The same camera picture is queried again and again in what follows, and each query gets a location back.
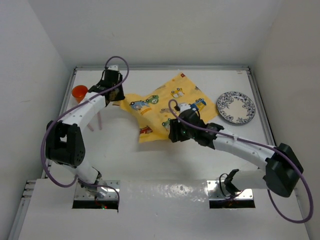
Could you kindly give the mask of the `pink handled fork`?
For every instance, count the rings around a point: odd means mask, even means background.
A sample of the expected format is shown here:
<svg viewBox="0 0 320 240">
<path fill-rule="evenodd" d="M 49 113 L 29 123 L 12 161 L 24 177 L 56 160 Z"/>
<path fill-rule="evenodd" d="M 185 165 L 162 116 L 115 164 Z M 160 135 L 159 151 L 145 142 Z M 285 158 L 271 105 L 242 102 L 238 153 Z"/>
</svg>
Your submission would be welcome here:
<svg viewBox="0 0 320 240">
<path fill-rule="evenodd" d="M 89 129 L 91 132 L 93 132 L 93 131 L 94 131 L 94 129 L 93 129 L 93 127 L 91 126 L 91 124 L 90 124 L 90 123 L 88 123 L 88 124 L 87 124 L 87 127 L 88 127 L 88 129 Z"/>
</svg>

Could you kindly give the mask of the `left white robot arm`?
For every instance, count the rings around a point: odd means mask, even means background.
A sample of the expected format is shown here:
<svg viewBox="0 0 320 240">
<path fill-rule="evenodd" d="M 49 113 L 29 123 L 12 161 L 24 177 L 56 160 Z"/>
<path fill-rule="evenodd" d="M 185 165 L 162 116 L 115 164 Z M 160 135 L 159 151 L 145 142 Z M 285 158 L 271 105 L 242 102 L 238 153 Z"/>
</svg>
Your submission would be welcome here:
<svg viewBox="0 0 320 240">
<path fill-rule="evenodd" d="M 124 79 L 118 69 L 107 67 L 99 82 L 82 93 L 75 107 L 50 121 L 41 144 L 41 160 L 66 167 L 82 184 L 95 185 L 100 172 L 85 159 L 83 130 L 109 103 L 124 100 Z"/>
</svg>

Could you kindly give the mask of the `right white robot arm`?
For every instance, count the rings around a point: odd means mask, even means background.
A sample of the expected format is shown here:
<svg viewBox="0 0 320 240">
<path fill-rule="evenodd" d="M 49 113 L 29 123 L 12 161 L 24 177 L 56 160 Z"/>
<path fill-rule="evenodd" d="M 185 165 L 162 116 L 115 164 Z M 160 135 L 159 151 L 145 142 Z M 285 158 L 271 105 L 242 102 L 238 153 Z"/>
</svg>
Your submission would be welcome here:
<svg viewBox="0 0 320 240">
<path fill-rule="evenodd" d="M 234 195 L 245 189 L 268 189 L 288 198 L 303 173 L 302 165 L 292 148 L 256 145 L 252 141 L 236 138 L 223 126 L 204 123 L 193 110 L 185 110 L 179 119 L 169 121 L 169 139 L 175 142 L 194 140 L 200 146 L 230 153 L 255 165 L 254 171 L 233 169 L 225 178 L 223 190 Z"/>
</svg>

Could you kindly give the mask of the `blue floral plate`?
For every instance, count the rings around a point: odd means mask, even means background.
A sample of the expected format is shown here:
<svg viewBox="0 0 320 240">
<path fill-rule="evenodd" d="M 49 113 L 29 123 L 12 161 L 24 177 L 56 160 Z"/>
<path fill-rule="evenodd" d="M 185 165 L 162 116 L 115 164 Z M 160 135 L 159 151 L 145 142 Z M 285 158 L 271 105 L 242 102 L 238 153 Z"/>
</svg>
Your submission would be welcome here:
<svg viewBox="0 0 320 240">
<path fill-rule="evenodd" d="M 228 91 L 220 95 L 216 107 L 222 118 L 234 125 L 247 124 L 256 115 L 254 102 L 238 91 Z"/>
</svg>

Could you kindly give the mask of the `orange mug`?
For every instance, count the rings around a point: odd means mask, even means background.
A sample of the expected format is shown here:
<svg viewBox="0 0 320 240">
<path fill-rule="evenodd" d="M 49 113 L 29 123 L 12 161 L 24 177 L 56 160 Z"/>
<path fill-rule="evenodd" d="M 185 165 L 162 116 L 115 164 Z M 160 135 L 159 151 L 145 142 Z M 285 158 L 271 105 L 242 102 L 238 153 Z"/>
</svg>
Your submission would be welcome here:
<svg viewBox="0 0 320 240">
<path fill-rule="evenodd" d="M 77 85 L 72 91 L 71 95 L 75 99 L 75 101 L 79 104 L 86 96 L 88 92 L 88 88 L 85 85 Z"/>
</svg>

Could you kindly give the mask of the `pink handled knife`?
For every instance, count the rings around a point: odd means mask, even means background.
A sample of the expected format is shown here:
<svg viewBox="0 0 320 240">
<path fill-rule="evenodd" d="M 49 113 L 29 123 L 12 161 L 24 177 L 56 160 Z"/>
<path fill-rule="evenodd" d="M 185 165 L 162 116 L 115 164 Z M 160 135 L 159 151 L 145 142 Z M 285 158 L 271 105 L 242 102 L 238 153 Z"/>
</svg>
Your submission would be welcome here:
<svg viewBox="0 0 320 240">
<path fill-rule="evenodd" d="M 103 127 L 102 127 L 102 116 L 100 112 L 97 113 L 97 119 L 98 119 L 98 127 L 99 127 L 99 130 L 101 131 Z"/>
</svg>

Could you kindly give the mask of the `yellow vehicle print placemat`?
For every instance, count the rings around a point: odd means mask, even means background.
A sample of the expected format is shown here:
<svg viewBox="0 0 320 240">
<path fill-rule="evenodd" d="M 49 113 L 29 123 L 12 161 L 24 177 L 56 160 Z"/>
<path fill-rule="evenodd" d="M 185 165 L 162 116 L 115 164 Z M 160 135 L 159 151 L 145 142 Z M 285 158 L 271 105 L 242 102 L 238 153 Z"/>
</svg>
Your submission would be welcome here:
<svg viewBox="0 0 320 240">
<path fill-rule="evenodd" d="M 210 98 L 182 72 L 145 96 L 129 93 L 124 100 L 113 105 L 136 118 L 139 125 L 138 142 L 146 143 L 169 139 L 170 120 L 175 118 L 169 109 L 171 99 L 179 104 L 189 104 L 206 123 L 219 114 Z"/>
</svg>

